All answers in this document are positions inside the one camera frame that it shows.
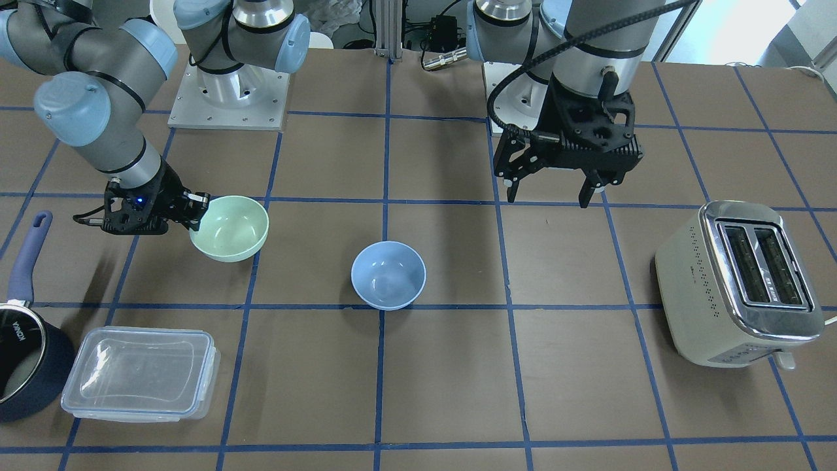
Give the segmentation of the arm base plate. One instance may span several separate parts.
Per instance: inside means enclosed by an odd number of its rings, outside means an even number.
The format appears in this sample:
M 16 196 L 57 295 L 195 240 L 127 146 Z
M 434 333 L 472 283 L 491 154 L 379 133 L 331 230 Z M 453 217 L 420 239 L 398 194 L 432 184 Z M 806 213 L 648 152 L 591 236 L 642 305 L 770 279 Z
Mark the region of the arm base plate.
M 194 130 L 284 128 L 291 75 L 243 65 L 226 75 L 186 66 L 167 124 Z
M 519 67 L 516 63 L 493 61 L 482 63 L 482 66 L 485 93 L 488 96 L 499 86 L 500 81 Z M 521 75 L 499 93 L 494 102 L 494 112 L 503 122 L 532 130 L 538 124 L 546 95 L 546 84 L 534 80 L 529 75 Z

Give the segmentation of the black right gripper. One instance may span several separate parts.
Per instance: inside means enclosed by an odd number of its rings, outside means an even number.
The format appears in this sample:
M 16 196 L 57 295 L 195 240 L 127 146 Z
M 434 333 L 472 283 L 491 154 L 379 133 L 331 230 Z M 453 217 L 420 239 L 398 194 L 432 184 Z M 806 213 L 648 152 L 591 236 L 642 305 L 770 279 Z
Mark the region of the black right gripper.
M 198 232 L 210 194 L 183 186 L 170 164 L 135 164 L 109 173 L 105 188 L 103 232 L 114 235 L 162 235 L 168 221 Z

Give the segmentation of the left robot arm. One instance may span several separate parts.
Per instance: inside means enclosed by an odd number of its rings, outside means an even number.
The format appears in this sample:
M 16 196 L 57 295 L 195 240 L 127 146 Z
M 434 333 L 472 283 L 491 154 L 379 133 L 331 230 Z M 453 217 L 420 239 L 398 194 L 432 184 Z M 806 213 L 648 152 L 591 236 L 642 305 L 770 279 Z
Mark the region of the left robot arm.
M 594 193 L 624 182 L 645 155 L 636 137 L 630 87 L 657 19 L 687 1 L 574 1 L 565 21 L 555 1 L 469 1 L 466 50 L 481 62 L 514 63 L 487 97 L 502 129 L 493 172 L 517 199 L 520 183 L 542 169 L 580 170 L 581 207 Z M 528 77 L 547 85 L 536 124 L 499 115 L 500 93 Z

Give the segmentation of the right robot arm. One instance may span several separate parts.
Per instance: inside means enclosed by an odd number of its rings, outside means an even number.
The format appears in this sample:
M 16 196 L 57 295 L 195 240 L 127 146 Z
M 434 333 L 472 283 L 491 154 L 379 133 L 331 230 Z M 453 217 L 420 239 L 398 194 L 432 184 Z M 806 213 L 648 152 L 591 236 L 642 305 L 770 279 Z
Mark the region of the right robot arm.
M 310 21 L 292 1 L 176 1 L 173 14 L 190 65 L 210 77 L 246 66 L 293 73 L 310 47 Z M 2 10 L 2 57 L 48 77 L 36 115 L 107 177 L 102 205 L 75 223 L 127 236 L 162 235 L 170 222 L 201 228 L 210 195 L 186 188 L 137 125 L 179 58 L 155 21 L 102 29 L 90 1 L 18 1 Z

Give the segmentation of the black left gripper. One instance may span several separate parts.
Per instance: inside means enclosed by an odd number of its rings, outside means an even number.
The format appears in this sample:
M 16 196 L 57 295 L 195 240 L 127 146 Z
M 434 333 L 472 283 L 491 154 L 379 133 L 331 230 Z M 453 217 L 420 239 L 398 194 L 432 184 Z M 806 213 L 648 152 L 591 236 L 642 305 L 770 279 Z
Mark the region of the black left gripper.
M 587 208 L 595 193 L 621 182 L 645 157 L 634 131 L 636 107 L 630 93 L 617 92 L 616 73 L 605 73 L 601 80 L 589 97 L 550 78 L 535 128 L 503 132 L 494 153 L 494 175 L 504 179 L 508 203 L 517 200 L 522 178 L 549 167 L 583 171 L 578 205 Z

